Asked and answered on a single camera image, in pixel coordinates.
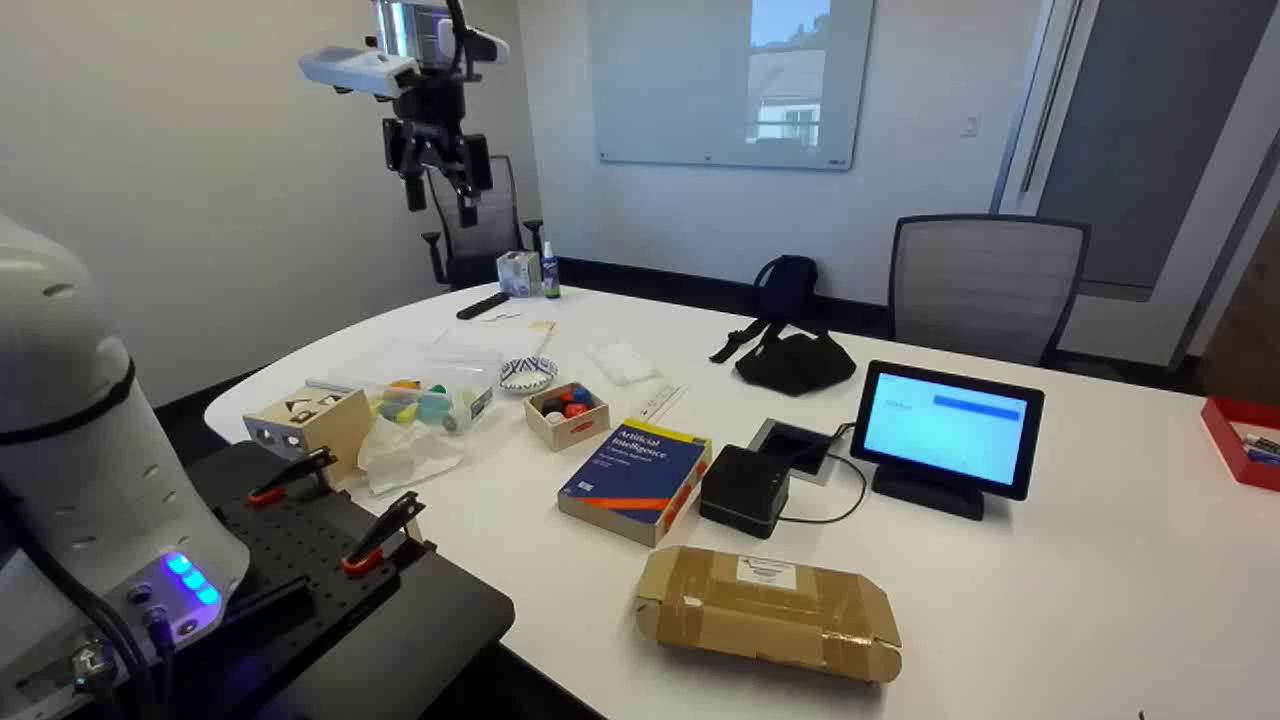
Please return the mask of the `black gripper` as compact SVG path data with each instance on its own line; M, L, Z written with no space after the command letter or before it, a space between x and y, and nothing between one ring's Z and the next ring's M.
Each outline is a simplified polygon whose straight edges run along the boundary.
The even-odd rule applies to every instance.
M492 188L486 140L462 127L462 79L414 76L384 121L389 169L403 178L407 211L425 211L425 171L441 169L456 188L458 227L476 223L480 190Z

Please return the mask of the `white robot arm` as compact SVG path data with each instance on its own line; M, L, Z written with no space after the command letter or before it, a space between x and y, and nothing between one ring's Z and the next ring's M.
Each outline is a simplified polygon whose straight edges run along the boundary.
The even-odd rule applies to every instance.
M412 495L363 538L344 534L327 518L335 462L335 446L237 443L187 468L91 272L3 223L3 720L111 694L244 720L344 640L403 654L421 693L441 694L517 607L407 534Z

